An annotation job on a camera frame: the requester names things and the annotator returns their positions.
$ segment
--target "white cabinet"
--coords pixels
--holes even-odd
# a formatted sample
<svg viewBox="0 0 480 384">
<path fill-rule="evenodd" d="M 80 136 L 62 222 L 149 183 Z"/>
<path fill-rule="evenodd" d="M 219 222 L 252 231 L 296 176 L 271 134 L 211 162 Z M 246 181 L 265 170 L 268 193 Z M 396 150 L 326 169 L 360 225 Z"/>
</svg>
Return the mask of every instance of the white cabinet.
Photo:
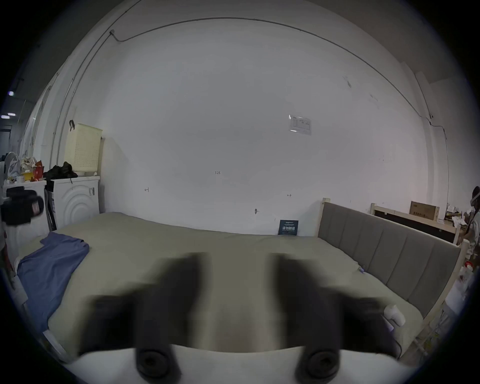
<svg viewBox="0 0 480 384">
<path fill-rule="evenodd" d="M 26 190 L 34 190 L 38 196 L 45 200 L 46 181 L 34 181 L 27 183 L 5 184 L 3 186 L 3 198 L 6 198 L 7 189 L 23 186 Z M 29 243 L 37 236 L 48 235 L 49 228 L 47 222 L 47 205 L 44 204 L 43 213 L 40 216 L 33 217 L 30 223 L 21 224 L 17 227 L 5 226 L 7 234 L 8 258 L 14 265 L 18 256 L 18 249 L 24 244 Z"/>
<path fill-rule="evenodd" d="M 98 215 L 99 176 L 53 180 L 48 192 L 57 229 Z"/>
</svg>

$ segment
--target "mattress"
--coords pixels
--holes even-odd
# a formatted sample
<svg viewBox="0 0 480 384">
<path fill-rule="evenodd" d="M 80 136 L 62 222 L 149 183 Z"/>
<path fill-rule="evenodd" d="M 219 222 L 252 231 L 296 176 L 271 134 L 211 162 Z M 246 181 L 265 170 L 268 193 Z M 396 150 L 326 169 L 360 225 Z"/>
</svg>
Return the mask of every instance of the mattress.
<svg viewBox="0 0 480 384">
<path fill-rule="evenodd" d="M 422 315 L 340 249 L 314 237 L 241 235 L 169 226 L 105 213 L 57 231 L 83 239 L 90 252 L 74 271 L 48 328 L 76 357 L 88 303 L 95 295 L 120 294 L 151 283 L 166 262 L 205 252 L 202 293 L 194 311 L 195 348 L 261 352 L 281 348 L 279 311 L 272 291 L 271 253 L 307 263 L 319 281 L 360 297 L 396 304 L 407 323 L 394 330 L 405 351 L 420 332 Z M 39 249 L 41 237 L 20 249 L 20 258 Z"/>
</svg>

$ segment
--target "laundry basket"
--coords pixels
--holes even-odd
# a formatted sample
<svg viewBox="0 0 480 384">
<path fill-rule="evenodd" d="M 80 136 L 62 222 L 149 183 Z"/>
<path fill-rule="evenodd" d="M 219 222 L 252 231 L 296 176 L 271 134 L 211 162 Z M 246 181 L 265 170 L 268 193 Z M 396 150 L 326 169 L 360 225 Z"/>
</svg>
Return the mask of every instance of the laundry basket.
<svg viewBox="0 0 480 384">
<path fill-rule="evenodd" d="M 96 172 L 102 130 L 85 124 L 74 124 L 70 128 L 65 145 L 65 161 L 73 171 Z"/>
</svg>

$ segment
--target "person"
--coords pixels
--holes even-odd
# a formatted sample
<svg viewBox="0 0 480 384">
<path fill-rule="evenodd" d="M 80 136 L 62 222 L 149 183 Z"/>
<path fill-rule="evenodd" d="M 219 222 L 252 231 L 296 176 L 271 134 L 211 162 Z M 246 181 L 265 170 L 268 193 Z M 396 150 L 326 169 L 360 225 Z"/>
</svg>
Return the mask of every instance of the person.
<svg viewBox="0 0 480 384">
<path fill-rule="evenodd" d="M 468 259 L 475 259 L 472 257 L 474 254 L 475 248 L 479 243 L 480 237 L 480 187 L 477 186 L 474 188 L 472 193 L 472 200 L 470 200 L 470 204 L 473 207 L 472 215 L 470 216 L 470 221 L 468 223 L 467 231 L 463 236 L 463 239 L 468 240 L 470 242 L 470 246 L 467 250 L 467 258 Z"/>
</svg>

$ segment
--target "dark blue book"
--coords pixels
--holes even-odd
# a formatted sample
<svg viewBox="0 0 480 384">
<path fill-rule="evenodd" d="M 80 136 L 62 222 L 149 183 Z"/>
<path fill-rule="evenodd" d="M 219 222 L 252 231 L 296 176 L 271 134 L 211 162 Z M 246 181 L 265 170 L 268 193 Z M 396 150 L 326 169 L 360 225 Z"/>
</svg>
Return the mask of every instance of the dark blue book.
<svg viewBox="0 0 480 384">
<path fill-rule="evenodd" d="M 279 235 L 296 236 L 299 230 L 298 220 L 280 220 Z"/>
</svg>

